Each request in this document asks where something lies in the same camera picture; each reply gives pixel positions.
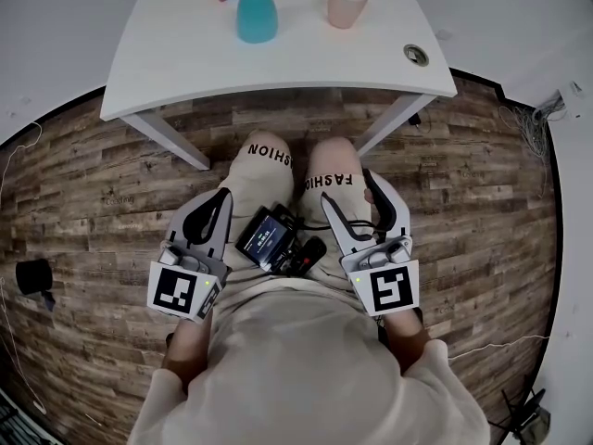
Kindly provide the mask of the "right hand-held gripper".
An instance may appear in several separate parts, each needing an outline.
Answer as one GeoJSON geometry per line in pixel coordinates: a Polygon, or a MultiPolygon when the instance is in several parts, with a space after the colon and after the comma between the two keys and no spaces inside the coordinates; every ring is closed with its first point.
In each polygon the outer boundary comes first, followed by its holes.
{"type": "Polygon", "coordinates": [[[321,196],[323,212],[344,255],[341,266],[369,316],[416,308],[420,303],[420,267],[411,258],[409,208],[385,178],[369,169],[362,172],[379,214],[374,228],[377,238],[372,231],[357,233],[357,227],[370,225],[349,221],[333,198],[326,192],[321,196]]]}

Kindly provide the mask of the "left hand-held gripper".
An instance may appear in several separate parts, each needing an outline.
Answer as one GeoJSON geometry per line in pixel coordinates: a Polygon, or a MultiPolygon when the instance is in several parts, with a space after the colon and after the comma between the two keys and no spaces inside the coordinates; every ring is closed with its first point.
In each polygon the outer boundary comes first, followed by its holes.
{"type": "Polygon", "coordinates": [[[169,242],[162,243],[158,260],[150,263],[148,308],[196,324],[206,320],[231,272],[222,257],[232,214],[228,188],[202,193],[174,213],[169,242]]]}

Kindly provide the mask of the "pink plastic cup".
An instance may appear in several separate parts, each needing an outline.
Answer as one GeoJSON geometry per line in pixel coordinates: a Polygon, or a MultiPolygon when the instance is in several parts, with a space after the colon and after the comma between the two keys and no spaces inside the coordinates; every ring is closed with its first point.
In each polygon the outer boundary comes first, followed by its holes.
{"type": "Polygon", "coordinates": [[[327,13],[331,25],[338,29],[351,28],[368,0],[328,0],[327,13]]]}

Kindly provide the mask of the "teal large spray bottle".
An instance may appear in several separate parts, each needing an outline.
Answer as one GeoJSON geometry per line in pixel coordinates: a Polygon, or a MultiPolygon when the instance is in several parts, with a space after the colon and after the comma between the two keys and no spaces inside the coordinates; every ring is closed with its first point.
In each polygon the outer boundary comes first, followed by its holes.
{"type": "Polygon", "coordinates": [[[249,44],[274,39],[278,31],[278,15],[273,0],[239,0],[236,12],[238,37],[249,44]]]}

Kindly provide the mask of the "person's left forearm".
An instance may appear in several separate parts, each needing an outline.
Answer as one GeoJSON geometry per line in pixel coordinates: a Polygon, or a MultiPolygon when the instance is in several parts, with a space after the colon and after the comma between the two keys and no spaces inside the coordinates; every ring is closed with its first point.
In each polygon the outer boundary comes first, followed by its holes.
{"type": "Polygon", "coordinates": [[[162,368],[181,379],[184,392],[208,367],[211,324],[212,312],[200,324],[182,319],[172,333],[162,368]]]}

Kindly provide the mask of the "black device with screen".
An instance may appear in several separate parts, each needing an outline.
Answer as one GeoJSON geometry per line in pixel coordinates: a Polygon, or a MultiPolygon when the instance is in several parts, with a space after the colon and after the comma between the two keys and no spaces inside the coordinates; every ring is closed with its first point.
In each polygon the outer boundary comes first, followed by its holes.
{"type": "Polygon", "coordinates": [[[294,218],[281,204],[261,207],[235,241],[236,249],[261,270],[281,269],[296,239],[294,218]]]}

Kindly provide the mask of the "person's right leg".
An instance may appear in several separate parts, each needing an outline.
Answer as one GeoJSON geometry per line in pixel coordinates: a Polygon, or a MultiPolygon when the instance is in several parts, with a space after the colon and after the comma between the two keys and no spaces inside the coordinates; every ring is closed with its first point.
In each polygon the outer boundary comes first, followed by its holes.
{"type": "Polygon", "coordinates": [[[332,137],[320,141],[311,150],[307,177],[325,174],[362,175],[358,152],[345,137],[332,137]]]}

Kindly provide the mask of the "white table leg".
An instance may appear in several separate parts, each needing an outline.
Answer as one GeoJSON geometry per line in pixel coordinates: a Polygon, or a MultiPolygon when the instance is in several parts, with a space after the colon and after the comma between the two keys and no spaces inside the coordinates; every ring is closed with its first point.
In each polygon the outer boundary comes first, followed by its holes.
{"type": "Polygon", "coordinates": [[[387,136],[408,121],[414,114],[435,99],[434,95],[404,94],[356,140],[354,147],[363,156],[387,136]]]}
{"type": "Polygon", "coordinates": [[[210,169],[209,158],[158,114],[150,111],[142,111],[124,116],[121,119],[193,167],[201,171],[210,169]]]}

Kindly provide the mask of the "person's left leg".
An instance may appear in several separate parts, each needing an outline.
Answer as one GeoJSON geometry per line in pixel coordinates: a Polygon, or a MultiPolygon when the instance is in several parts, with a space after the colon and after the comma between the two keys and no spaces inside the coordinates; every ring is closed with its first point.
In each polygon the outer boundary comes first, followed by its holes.
{"type": "Polygon", "coordinates": [[[244,145],[250,146],[251,144],[259,144],[268,147],[272,147],[283,152],[289,152],[288,144],[275,133],[263,131],[263,130],[255,130],[251,132],[248,137],[246,138],[244,145]]]}

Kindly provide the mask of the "person's beige shirt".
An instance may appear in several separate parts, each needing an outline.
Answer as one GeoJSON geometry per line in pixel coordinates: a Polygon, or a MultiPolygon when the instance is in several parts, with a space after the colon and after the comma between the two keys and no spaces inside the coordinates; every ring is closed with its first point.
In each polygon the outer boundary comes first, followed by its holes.
{"type": "Polygon", "coordinates": [[[486,417],[433,339],[404,375],[378,325],[339,299],[279,290],[222,309],[183,391],[158,368],[128,445],[489,445],[486,417]]]}

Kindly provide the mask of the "black cylindrical floor object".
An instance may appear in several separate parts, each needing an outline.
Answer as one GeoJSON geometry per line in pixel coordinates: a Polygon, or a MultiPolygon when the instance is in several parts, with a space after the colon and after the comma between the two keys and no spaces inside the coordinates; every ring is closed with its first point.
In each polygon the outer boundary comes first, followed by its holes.
{"type": "Polygon", "coordinates": [[[39,293],[45,307],[52,312],[56,301],[52,294],[53,274],[46,259],[20,261],[16,264],[16,280],[20,292],[25,295],[39,293]]]}

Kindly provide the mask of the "white power box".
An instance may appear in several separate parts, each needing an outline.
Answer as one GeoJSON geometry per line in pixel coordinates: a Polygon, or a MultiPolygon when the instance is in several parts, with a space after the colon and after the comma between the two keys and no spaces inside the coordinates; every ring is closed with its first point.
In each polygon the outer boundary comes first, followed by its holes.
{"type": "Polygon", "coordinates": [[[564,104],[566,116],[572,120],[582,118],[585,93],[575,81],[569,81],[559,88],[559,93],[564,104]]]}

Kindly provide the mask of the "black floor stand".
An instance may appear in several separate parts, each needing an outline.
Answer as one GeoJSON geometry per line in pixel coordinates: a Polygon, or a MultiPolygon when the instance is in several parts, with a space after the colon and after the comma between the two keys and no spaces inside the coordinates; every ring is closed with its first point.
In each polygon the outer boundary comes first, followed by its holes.
{"type": "Polygon", "coordinates": [[[551,415],[541,406],[546,392],[544,388],[531,390],[532,397],[523,405],[513,405],[503,393],[511,419],[508,430],[520,445],[543,445],[549,435],[551,415]]]}

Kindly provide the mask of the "dark metal floor rack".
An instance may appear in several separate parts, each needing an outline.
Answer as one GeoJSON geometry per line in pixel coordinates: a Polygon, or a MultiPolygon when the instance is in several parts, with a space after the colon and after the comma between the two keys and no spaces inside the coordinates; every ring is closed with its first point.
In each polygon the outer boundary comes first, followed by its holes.
{"type": "Polygon", "coordinates": [[[64,445],[0,389],[0,445],[64,445]]]}

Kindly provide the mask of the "small black recorder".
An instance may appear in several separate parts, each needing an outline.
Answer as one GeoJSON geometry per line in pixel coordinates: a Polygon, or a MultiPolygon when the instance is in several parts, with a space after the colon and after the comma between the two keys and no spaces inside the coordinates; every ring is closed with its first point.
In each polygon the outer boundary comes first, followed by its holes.
{"type": "Polygon", "coordinates": [[[290,258],[286,274],[291,277],[304,277],[326,252],[327,247],[319,237],[310,237],[290,258]]]}

